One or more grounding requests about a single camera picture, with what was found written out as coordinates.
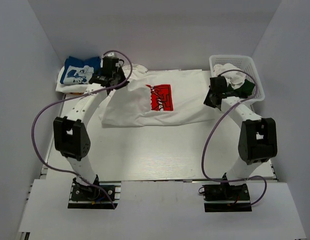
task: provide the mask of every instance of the purple cable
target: purple cable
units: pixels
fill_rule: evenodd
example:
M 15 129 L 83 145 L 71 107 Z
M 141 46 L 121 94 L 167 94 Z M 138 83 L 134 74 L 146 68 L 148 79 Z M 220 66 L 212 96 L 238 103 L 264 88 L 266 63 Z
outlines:
M 254 94 L 253 94 L 251 97 L 248 97 L 248 98 L 246 98 L 246 99 L 243 99 L 243 100 L 241 100 L 240 102 L 238 102 L 238 103 L 236 103 L 235 105 L 233 105 L 233 106 L 232 106 L 228 111 L 226 111 L 226 112 L 223 114 L 223 116 L 221 116 L 221 118 L 217 121 L 217 123 L 215 124 L 215 126 L 214 126 L 213 129 L 211 130 L 211 132 L 210 132 L 210 134 L 209 134 L 209 136 L 208 136 L 208 138 L 207 138 L 207 140 L 206 140 L 205 146 L 204 146 L 203 154 L 202 154 L 202 157 L 201 157 L 201 171 L 202 171 L 203 175 L 204 175 L 208 180 L 210 180 L 210 181 L 212 181 L 212 182 L 221 183 L 221 184 L 225 184 L 225 183 L 234 183 L 234 182 L 237 182 L 237 181 L 238 181 L 238 182 L 241 182 L 241 181 L 247 181 L 247 180 L 251 180 L 251 179 L 262 179 L 262 180 L 264 181 L 264 183 L 265 183 L 265 187 L 264 187 L 263 193 L 261 194 L 261 196 L 260 196 L 256 201 L 254 201 L 254 202 L 251 203 L 251 204 L 245 205 L 244 208 L 246 208 L 246 207 L 253 206 L 254 204 L 258 203 L 258 202 L 264 197 L 264 195 L 265 195 L 265 193 L 266 193 L 266 190 L 267 190 L 267 181 L 266 181 L 266 179 L 265 179 L 264 177 L 259 176 L 259 175 L 256 175 L 256 176 L 251 176 L 251 177 L 249 177 L 249 178 L 247 178 L 247 179 L 241 178 L 241 179 L 234 179 L 234 180 L 220 180 L 220 179 L 216 179 L 216 178 L 210 178 L 210 177 L 205 173 L 205 168 L 204 168 L 205 154 L 206 154 L 206 150 L 207 150 L 209 141 L 210 141 L 212 135 L 214 134 L 214 132 L 216 131 L 216 128 L 218 127 L 218 125 L 220 124 L 220 122 L 221 122 L 232 110 L 234 110 L 234 109 L 235 109 L 236 107 L 238 107 L 240 104 L 242 104 L 243 102 L 245 102 L 245 101 L 247 101 L 247 100 L 253 99 L 253 98 L 255 98 L 255 97 L 257 96 L 257 92 L 258 92 L 257 82 L 256 82 L 256 80 L 255 80 L 251 75 L 249 75 L 248 73 L 246 73 L 246 72 L 244 72 L 244 71 L 242 71 L 242 70 L 240 70 L 240 69 L 238 69 L 238 70 L 237 70 L 237 69 L 231 69 L 231 70 L 227 70 L 227 71 L 222 72 L 222 73 L 219 74 L 218 76 L 221 76 L 222 74 L 225 74 L 225 73 L 227 73 L 227 72 L 237 72 L 237 71 L 238 71 L 238 72 L 241 72 L 241 73 L 244 73 L 244 74 L 246 74 L 247 76 L 249 76 L 249 77 L 253 80 L 253 82 L 254 82 L 254 84 L 255 84 L 255 86 L 256 86 L 256 90 L 255 90 Z
M 106 88 L 102 88 L 102 89 L 98 89 L 98 90 L 95 90 L 95 91 L 92 91 L 92 92 L 89 92 L 89 93 L 85 93 L 85 94 L 82 94 L 80 96 L 74 96 L 74 97 L 70 97 L 70 98 L 67 98 L 67 99 L 63 99 L 63 100 L 59 100 L 59 101 L 56 101 L 56 102 L 53 102 L 47 106 L 45 106 L 35 117 L 34 121 L 33 121 L 33 125 L 31 127 L 31 140 L 33 142 L 33 146 L 34 146 L 34 150 L 36 152 L 36 155 L 37 157 L 39 158 L 39 160 L 42 162 L 43 165 L 45 165 L 46 167 L 52 169 L 52 170 L 55 170 L 55 171 L 58 171 L 58 172 L 62 172 L 62 173 L 69 173 L 69 174 L 74 174 L 76 175 L 77 177 L 80 177 L 80 179 L 85 182 L 86 184 L 88 184 L 89 186 L 92 186 L 94 188 L 97 188 L 99 190 L 101 190 L 105 195 L 106 197 L 108 198 L 108 200 L 110 201 L 111 205 L 113 206 L 113 208 L 115 209 L 115 205 L 113 203 L 113 201 L 111 200 L 110 196 L 108 195 L 108 193 L 100 186 L 97 186 L 97 185 L 94 185 L 94 184 L 91 184 L 90 182 L 88 182 L 86 179 L 84 179 L 83 177 L 81 177 L 78 173 L 76 173 L 75 171 L 70 171 L 70 170 L 64 170 L 64 169 L 59 169 L 59 168 L 56 168 L 56 167 L 53 167 L 53 166 L 50 166 L 48 163 L 45 162 L 45 160 L 41 157 L 40 153 L 39 153 L 39 150 L 37 148 L 37 145 L 36 145 L 36 141 L 35 141 L 35 126 L 36 126 L 36 123 L 38 121 L 38 118 L 40 117 L 40 115 L 45 111 L 47 110 L 48 108 L 56 105 L 56 104 L 60 104 L 60 103 L 63 103 L 63 102 L 66 102 L 66 101 L 70 101 L 70 100 L 74 100 L 74 99 L 78 99 L 78 98 L 83 98 L 83 97 L 87 97 L 88 95 L 90 94 L 96 94 L 96 93 L 99 93 L 101 91 L 106 91 L 106 90 L 112 90 L 112 89 L 115 89 L 115 88 L 118 88 L 120 86 L 122 86 L 123 84 L 125 84 L 125 82 L 130 78 L 132 72 L 133 72 L 133 65 L 130 61 L 130 59 L 125 55 L 123 54 L 122 52 L 120 51 L 117 51 L 117 50 L 109 50 L 107 52 L 105 52 L 103 54 L 106 55 L 108 53 L 112 53 L 112 52 L 116 52 L 116 53 L 119 53 L 121 54 L 122 56 L 124 56 L 128 62 L 129 62 L 129 65 L 130 65 L 130 73 L 129 75 L 127 76 L 127 78 L 121 82 L 120 84 L 117 84 L 117 85 L 114 85 L 114 86 L 110 86 L 110 87 L 106 87 Z

